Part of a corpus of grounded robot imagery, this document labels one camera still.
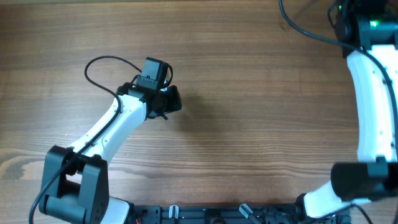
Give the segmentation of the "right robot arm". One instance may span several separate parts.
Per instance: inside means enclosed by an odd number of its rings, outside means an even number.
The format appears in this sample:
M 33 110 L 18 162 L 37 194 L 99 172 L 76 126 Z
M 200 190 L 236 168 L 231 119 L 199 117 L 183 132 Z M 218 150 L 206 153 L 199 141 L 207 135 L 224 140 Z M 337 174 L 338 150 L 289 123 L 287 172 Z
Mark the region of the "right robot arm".
M 356 95 L 356 162 L 338 162 L 329 182 L 301 198 L 304 218 L 397 196 L 397 8 L 389 1 L 335 1 L 329 19 Z

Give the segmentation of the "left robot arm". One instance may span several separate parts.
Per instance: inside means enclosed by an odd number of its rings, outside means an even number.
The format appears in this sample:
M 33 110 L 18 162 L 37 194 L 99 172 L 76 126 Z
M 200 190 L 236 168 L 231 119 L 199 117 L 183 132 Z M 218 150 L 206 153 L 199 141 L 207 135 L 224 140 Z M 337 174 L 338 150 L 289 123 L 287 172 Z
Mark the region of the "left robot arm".
M 140 222 L 133 203 L 110 196 L 108 166 L 145 120 L 182 108 L 173 75 L 168 63 L 146 58 L 138 75 L 110 93 L 113 104 L 87 133 L 68 147 L 48 151 L 29 223 L 36 210 L 68 223 Z

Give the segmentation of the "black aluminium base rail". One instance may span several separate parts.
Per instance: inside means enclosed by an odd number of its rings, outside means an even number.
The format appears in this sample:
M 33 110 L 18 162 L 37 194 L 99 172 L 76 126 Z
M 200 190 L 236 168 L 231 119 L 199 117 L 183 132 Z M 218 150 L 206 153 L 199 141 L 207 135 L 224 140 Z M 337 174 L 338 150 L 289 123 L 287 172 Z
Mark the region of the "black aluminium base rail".
M 295 203 L 266 204 L 264 206 L 249 206 L 244 203 L 235 207 L 134 205 L 125 222 L 132 224 L 351 224 L 352 219 L 349 211 L 323 218 L 310 218 L 305 217 L 300 206 Z

